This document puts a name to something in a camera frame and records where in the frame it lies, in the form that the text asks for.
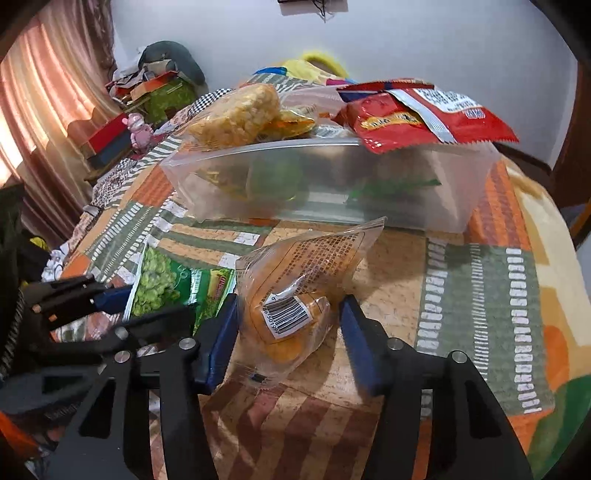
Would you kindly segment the orange window curtain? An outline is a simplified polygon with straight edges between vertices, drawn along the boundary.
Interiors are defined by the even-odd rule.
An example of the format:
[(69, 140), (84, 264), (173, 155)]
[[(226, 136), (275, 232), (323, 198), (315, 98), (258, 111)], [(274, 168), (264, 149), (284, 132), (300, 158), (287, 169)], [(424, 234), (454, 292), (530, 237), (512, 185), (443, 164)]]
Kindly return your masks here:
[(23, 184), (25, 226), (52, 244), (73, 232), (91, 190), (83, 146), (119, 109), (108, 1), (18, 2), (2, 42), (1, 183)]

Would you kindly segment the red gift box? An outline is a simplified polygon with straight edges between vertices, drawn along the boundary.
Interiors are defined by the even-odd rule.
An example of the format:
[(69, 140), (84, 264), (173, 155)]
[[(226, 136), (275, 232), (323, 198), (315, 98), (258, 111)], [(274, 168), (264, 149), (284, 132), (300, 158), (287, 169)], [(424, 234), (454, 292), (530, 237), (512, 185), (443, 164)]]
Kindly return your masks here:
[(127, 116), (119, 114), (96, 130), (80, 150), (92, 169), (98, 170), (114, 160), (122, 158), (131, 150)]

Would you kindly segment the clear orange snack bag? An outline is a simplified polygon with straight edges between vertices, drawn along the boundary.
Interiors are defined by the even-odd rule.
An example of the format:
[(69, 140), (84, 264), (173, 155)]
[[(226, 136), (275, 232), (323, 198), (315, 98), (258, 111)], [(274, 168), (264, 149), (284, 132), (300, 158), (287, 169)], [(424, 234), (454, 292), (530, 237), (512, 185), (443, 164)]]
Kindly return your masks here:
[(385, 224), (380, 217), (341, 231), (307, 230), (238, 258), (247, 384), (273, 388), (321, 347), (337, 321), (345, 287)]

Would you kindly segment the patchwork bed quilt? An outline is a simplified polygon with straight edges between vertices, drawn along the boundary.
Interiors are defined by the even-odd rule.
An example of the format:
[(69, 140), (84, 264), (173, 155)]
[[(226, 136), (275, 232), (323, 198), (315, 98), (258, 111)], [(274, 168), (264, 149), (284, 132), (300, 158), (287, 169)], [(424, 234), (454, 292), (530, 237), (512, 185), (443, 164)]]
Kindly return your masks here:
[[(197, 268), (232, 267), (304, 223), (197, 222), (159, 168), (168, 138), (117, 189), (94, 198), (93, 225), (68, 242), (67, 276), (132, 281), (145, 243)], [(511, 161), (490, 171), (462, 234), (385, 230), (353, 277), (363, 312), (421, 352), (474, 359), (528, 456), (548, 478), (590, 408), (590, 300), (553, 200)], [(339, 331), (286, 381), (256, 391), (232, 379), (201, 401), (223, 479), (356, 479), (381, 400), (363, 400)]]

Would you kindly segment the small wall monitor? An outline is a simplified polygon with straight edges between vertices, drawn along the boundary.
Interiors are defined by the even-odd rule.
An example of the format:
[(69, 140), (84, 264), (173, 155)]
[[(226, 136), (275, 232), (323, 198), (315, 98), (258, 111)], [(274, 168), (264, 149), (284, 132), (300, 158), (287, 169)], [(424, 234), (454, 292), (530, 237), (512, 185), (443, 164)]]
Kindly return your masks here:
[(277, 0), (284, 14), (297, 13), (339, 13), (349, 10), (346, 0)]

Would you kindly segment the yellow puffed snack bag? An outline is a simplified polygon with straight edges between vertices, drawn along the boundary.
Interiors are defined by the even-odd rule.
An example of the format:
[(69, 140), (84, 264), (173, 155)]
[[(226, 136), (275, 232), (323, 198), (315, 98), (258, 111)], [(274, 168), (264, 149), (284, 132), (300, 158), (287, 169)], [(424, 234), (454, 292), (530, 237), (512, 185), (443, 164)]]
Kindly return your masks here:
[(249, 145), (279, 113), (280, 97), (273, 85), (246, 85), (206, 107), (184, 133), (210, 150)]

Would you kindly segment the green storage bag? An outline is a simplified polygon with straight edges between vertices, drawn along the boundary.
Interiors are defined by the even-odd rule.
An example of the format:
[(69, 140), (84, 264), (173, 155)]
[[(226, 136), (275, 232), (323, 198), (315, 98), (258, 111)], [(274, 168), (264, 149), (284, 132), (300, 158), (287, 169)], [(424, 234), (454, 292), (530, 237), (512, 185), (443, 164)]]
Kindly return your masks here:
[(182, 108), (197, 100), (190, 83), (175, 78), (165, 85), (145, 94), (147, 100), (142, 104), (145, 120), (153, 125), (161, 125), (170, 120)]

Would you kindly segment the green pea snack bag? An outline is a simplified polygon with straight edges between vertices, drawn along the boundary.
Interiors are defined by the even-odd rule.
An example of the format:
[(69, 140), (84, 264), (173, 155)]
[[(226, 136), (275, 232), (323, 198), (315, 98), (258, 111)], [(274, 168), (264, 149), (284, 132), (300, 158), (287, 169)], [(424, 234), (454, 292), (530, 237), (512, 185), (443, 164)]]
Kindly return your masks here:
[(235, 288), (235, 270), (226, 267), (194, 268), (145, 245), (123, 311), (123, 320), (139, 318), (165, 307), (193, 307), (192, 333), (214, 318)]

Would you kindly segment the red snack packet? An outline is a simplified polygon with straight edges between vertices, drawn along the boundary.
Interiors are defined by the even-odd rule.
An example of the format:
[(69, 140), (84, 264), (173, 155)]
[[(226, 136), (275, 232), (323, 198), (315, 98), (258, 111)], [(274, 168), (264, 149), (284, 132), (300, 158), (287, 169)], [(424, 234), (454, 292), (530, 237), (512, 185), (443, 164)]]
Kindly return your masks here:
[(370, 152), (428, 145), (519, 141), (512, 128), (467, 95), (415, 79), (342, 85), (334, 120)]

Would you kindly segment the clear plastic storage box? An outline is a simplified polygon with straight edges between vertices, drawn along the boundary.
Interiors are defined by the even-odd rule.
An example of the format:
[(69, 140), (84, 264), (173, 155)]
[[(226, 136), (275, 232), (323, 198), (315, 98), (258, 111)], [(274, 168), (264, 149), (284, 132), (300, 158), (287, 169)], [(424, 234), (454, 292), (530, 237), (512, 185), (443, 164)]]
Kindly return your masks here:
[(315, 120), (294, 139), (205, 150), (188, 134), (160, 164), (199, 221), (253, 218), (387, 225), (461, 233), (501, 155), (490, 142), (427, 144), (376, 154), (332, 122), (334, 87), (280, 93), (280, 105)]

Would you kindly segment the pink plush toy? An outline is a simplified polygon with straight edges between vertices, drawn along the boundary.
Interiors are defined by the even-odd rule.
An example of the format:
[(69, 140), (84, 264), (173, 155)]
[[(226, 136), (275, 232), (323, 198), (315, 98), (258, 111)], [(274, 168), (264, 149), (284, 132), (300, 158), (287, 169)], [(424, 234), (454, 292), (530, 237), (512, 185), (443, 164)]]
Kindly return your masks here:
[(136, 153), (146, 153), (152, 144), (153, 130), (139, 113), (129, 113), (123, 120), (129, 134), (131, 147)]

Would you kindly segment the yellow foam tube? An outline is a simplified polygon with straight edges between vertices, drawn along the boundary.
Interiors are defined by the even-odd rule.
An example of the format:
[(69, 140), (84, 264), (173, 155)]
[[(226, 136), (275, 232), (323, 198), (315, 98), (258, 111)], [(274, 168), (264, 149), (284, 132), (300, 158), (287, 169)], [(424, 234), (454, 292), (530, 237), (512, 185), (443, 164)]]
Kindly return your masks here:
[(304, 52), (298, 58), (284, 60), (280, 66), (287, 70), (287, 76), (315, 83), (349, 77), (349, 73), (335, 58), (321, 51)]

